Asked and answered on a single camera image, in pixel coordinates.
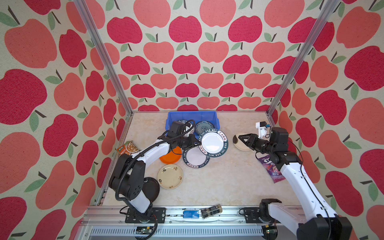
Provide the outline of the cream plate black spot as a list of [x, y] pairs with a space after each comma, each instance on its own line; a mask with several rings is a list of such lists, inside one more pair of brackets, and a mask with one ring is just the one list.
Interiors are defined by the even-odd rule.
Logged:
[[249, 152], [251, 151], [251, 149], [249, 147], [247, 147], [240, 139], [239, 139], [239, 136], [240, 135], [245, 135], [246, 133], [237, 133], [234, 135], [233, 137], [233, 143], [234, 143], [234, 146], [239, 149], [240, 151], [243, 151], [243, 152]]

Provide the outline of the teal blue floral plate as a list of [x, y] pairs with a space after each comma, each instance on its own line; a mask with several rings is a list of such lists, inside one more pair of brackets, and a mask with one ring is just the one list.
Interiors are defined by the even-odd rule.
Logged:
[[200, 135], [201, 133], [203, 133], [204, 131], [208, 130], [208, 129], [214, 129], [215, 126], [209, 122], [209, 121], [200, 121], [196, 124], [196, 127], [195, 127], [195, 132], [197, 135]]

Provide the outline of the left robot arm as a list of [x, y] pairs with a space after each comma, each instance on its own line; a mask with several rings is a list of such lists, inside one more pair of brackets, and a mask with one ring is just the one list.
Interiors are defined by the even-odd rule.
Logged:
[[201, 144], [195, 135], [166, 133], [151, 146], [132, 156], [121, 155], [109, 180], [109, 188], [115, 191], [115, 199], [124, 202], [138, 215], [150, 217], [153, 201], [143, 192], [146, 167], [176, 147], [188, 150]]

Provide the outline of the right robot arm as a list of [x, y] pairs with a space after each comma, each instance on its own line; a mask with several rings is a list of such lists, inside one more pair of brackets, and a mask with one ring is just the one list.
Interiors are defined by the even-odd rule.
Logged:
[[249, 149], [268, 154], [270, 160], [291, 185], [300, 201], [304, 216], [290, 211], [277, 199], [263, 199], [259, 206], [259, 218], [264, 223], [278, 221], [299, 240], [348, 240], [352, 224], [339, 216], [324, 200], [303, 166], [303, 158], [289, 151], [288, 133], [276, 128], [270, 140], [256, 134], [240, 135], [239, 140]]

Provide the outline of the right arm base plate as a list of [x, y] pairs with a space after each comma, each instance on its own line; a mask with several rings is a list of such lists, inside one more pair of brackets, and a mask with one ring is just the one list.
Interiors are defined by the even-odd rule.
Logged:
[[241, 208], [239, 214], [245, 217], [247, 224], [280, 224], [279, 221], [270, 216], [268, 209], [265, 208], [261, 210], [259, 207]]

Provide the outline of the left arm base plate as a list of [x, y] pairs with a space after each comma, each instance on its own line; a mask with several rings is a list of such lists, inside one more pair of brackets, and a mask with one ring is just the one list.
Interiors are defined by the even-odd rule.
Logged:
[[166, 218], [166, 208], [152, 208], [150, 211], [147, 211], [143, 215], [146, 216], [143, 218], [135, 210], [128, 209], [126, 213], [125, 223], [127, 224], [154, 224], [156, 220], [159, 224], [165, 223]]

